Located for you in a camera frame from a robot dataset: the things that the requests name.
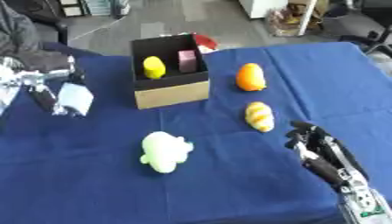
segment green plush toy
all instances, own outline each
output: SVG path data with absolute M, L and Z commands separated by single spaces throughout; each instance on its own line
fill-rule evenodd
M 193 150 L 193 143 L 186 143 L 182 136 L 171 136 L 163 131 L 153 132 L 142 142 L 144 155 L 142 164 L 150 164 L 157 172 L 170 173 L 177 164 L 184 163 L 188 153 Z

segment black chair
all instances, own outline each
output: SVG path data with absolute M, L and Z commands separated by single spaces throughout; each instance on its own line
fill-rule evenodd
M 58 33 L 58 41 L 68 44 L 68 26 L 61 20 L 48 0 L 5 0 L 5 2 L 15 11 L 26 15 L 32 22 L 52 27 Z M 48 8 L 51 16 L 40 13 L 44 8 Z
M 362 14 L 372 18 L 375 22 L 385 27 L 380 35 L 371 31 L 367 37 L 346 35 L 339 41 L 348 41 L 359 44 L 364 53 L 380 51 L 392 58 L 392 45 L 386 43 L 392 33 L 392 1 L 391 0 L 364 0 Z

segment floor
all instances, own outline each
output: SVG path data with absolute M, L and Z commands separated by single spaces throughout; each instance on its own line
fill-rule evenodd
M 249 20 L 238 0 L 130 0 L 127 17 L 69 18 L 70 46 L 105 55 L 129 55 L 132 39 L 161 34 L 197 32 L 215 39 L 219 48 L 271 46 L 334 41 L 345 34 L 367 35 L 382 28 L 360 14 L 324 21 L 325 31 L 301 38 L 277 38 L 269 34 L 261 19 Z M 392 75 L 392 62 L 383 55 L 373 57 L 377 65 Z

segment pink cube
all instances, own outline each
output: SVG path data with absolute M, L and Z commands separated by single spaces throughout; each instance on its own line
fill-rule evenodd
M 196 54 L 193 50 L 178 52 L 179 71 L 181 73 L 194 73 L 197 70 Z

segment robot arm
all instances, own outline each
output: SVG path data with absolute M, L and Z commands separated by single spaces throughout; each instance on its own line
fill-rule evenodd
M 368 184 L 368 175 L 336 138 L 320 127 L 293 122 L 286 147 L 293 149 L 302 165 L 318 175 L 339 195 L 339 209 L 349 224 L 391 224 L 387 201 Z
M 21 87 L 45 111 L 53 115 L 85 116 L 94 99 L 84 85 L 84 74 L 75 66 L 74 58 L 68 58 L 69 68 L 48 73 L 25 71 L 23 62 L 11 57 L 0 59 L 0 115 L 11 105 Z M 45 81 L 66 78 L 56 96 Z

